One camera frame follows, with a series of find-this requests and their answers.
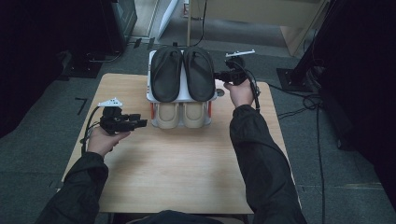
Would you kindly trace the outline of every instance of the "white device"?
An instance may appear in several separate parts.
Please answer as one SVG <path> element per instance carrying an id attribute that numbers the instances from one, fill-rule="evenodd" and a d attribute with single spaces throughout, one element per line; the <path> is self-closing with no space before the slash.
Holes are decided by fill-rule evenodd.
<path id="1" fill-rule="evenodd" d="M 237 52 L 235 52 L 233 54 L 226 53 L 225 57 L 228 58 L 228 57 L 239 56 L 239 55 L 244 55 L 244 54 L 251 54 L 251 53 L 255 53 L 255 52 L 256 51 L 254 51 L 254 49 L 251 50 L 251 51 L 244 51 L 244 52 L 237 51 Z"/>
<path id="2" fill-rule="evenodd" d="M 98 106 L 122 106 L 122 102 L 119 101 L 116 97 L 114 99 L 110 99 L 108 101 L 104 101 L 102 103 L 99 103 Z"/>

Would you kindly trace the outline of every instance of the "slipper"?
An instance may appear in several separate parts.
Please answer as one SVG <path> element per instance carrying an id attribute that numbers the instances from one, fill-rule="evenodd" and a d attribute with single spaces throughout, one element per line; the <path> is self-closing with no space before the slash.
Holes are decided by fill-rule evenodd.
<path id="1" fill-rule="evenodd" d="M 213 61 L 209 53 L 198 47 L 189 47 L 183 52 L 183 60 L 191 98 L 199 102 L 210 100 L 216 86 Z"/>
<path id="2" fill-rule="evenodd" d="M 151 60 L 150 85 L 152 95 L 159 102 L 176 100 L 180 90 L 182 53 L 176 47 L 158 49 Z"/>
<path id="3" fill-rule="evenodd" d="M 205 124 L 205 103 L 190 102 L 183 104 L 183 123 L 188 128 L 201 128 Z"/>
<path id="4" fill-rule="evenodd" d="M 162 129 L 172 129 L 178 125 L 178 104 L 159 103 L 155 115 L 158 127 Z"/>

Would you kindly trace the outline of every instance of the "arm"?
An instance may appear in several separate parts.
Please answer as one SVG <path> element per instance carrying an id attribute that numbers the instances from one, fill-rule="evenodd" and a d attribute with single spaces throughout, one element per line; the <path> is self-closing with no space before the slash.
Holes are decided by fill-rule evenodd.
<path id="1" fill-rule="evenodd" d="M 254 223 L 306 223 L 288 160 L 271 137 L 261 114 L 250 105 L 248 81 L 225 84 L 236 107 L 230 137 L 244 177 Z"/>
<path id="2" fill-rule="evenodd" d="M 64 186 L 47 203 L 36 223 L 94 223 L 108 175 L 104 156 L 128 135 L 109 136 L 102 128 L 95 128 L 88 152 L 67 173 Z"/>

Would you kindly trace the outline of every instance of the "black jacket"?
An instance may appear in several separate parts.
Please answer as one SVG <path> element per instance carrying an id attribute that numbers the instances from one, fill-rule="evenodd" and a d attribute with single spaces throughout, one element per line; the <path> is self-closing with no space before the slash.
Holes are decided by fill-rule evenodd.
<path id="1" fill-rule="evenodd" d="M 262 115 L 249 105 L 237 107 L 230 137 L 245 180 L 247 203 L 255 213 L 254 223 L 306 223 L 288 160 L 269 134 Z M 94 223 L 107 174 L 99 154 L 85 153 L 36 223 Z M 160 213 L 139 223 L 175 223 L 176 219 L 178 223 L 218 223 L 178 212 Z"/>

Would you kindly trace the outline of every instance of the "stand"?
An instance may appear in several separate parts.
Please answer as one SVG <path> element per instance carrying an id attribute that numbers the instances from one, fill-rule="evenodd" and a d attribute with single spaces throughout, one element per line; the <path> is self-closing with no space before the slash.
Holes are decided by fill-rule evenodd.
<path id="1" fill-rule="evenodd" d="M 149 54 L 149 61 L 148 61 L 148 91 L 147 91 L 147 98 L 148 101 L 150 102 L 150 106 L 151 106 L 151 123 L 154 127 L 158 127 L 158 121 L 156 120 L 156 113 L 157 113 L 157 109 L 158 109 L 158 105 L 161 104 L 161 102 L 157 101 L 154 96 L 152 95 L 152 90 L 151 90 L 151 85 L 150 85 L 150 67 L 151 67 L 151 59 L 154 55 L 156 50 L 153 50 L 150 54 Z M 216 98 L 218 97 L 217 92 L 215 91 L 213 94 L 213 97 L 204 103 L 204 107 L 205 107 L 205 122 L 204 125 L 208 125 L 211 123 L 212 119 L 211 119 L 211 105 L 212 105 L 212 101 L 216 100 Z M 182 64 L 181 66 L 181 73 L 180 73 L 180 92 L 178 94 L 178 97 L 176 98 L 176 100 L 172 103 L 174 104 L 179 104 L 182 105 L 182 103 L 192 103 L 192 102 L 196 102 L 194 101 L 190 94 L 189 94 L 189 90 L 187 87 L 187 77 L 186 77 L 186 70 L 184 68 L 184 64 Z M 183 110 L 183 106 L 179 106 L 178 107 L 178 114 L 182 115 L 184 113 Z M 183 116 L 179 116 L 178 117 L 178 125 L 177 126 L 184 126 L 184 122 L 183 122 Z"/>
<path id="2" fill-rule="evenodd" d="M 284 91 L 308 91 L 311 92 L 311 88 L 307 85 L 306 77 L 299 81 L 293 81 L 292 76 L 295 70 L 286 68 L 277 68 L 277 76 Z"/>
<path id="3" fill-rule="evenodd" d="M 96 61 L 102 61 L 105 56 L 95 56 Z M 87 57 L 72 55 L 69 63 L 58 79 L 68 80 L 70 77 L 96 78 L 102 63 L 93 63 Z"/>

